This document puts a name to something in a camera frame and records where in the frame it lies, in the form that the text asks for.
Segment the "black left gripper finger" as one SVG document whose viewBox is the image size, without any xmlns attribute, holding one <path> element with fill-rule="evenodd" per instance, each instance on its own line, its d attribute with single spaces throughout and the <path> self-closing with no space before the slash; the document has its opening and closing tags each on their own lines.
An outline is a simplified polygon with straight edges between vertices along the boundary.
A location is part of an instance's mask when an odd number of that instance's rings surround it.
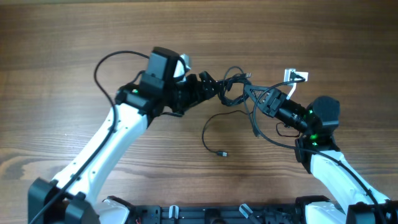
<svg viewBox="0 0 398 224">
<path fill-rule="evenodd" d="M 202 89 L 198 92 L 198 103 L 202 103 L 206 100 L 212 99 L 214 96 L 220 93 L 220 89 L 216 88 L 209 88 L 209 89 Z"/>
<path fill-rule="evenodd" d="M 202 89 L 205 93 L 219 93 L 220 92 L 221 86 L 224 83 L 223 80 L 213 79 L 212 76 L 206 71 L 199 73 L 199 77 L 201 80 Z"/>
</svg>

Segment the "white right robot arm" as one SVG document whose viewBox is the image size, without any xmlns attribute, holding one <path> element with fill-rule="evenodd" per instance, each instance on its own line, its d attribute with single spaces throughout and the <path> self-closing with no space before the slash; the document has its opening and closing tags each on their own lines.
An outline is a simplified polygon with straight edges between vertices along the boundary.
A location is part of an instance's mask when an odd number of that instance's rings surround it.
<svg viewBox="0 0 398 224">
<path fill-rule="evenodd" d="M 334 196 L 296 200 L 302 223 L 397 223 L 397 201 L 367 183 L 347 162 L 333 137 L 339 126 L 340 103 L 319 96 L 306 108 L 275 87 L 246 85 L 253 111 L 277 118 L 300 136 L 292 150 L 296 160 Z"/>
</svg>

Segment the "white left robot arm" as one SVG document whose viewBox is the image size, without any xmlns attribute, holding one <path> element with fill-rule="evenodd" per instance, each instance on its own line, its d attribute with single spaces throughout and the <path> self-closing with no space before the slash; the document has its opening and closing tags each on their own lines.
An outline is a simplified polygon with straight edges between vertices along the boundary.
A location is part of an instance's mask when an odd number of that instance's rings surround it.
<svg viewBox="0 0 398 224">
<path fill-rule="evenodd" d="M 121 86 L 111 109 L 79 155 L 50 181 L 36 179 L 28 191 L 29 223 L 130 223 L 134 207 L 98 195 L 129 146 L 162 115 L 181 117 L 219 93 L 209 73 L 190 73 L 188 56 L 155 47 L 147 68 Z"/>
</svg>

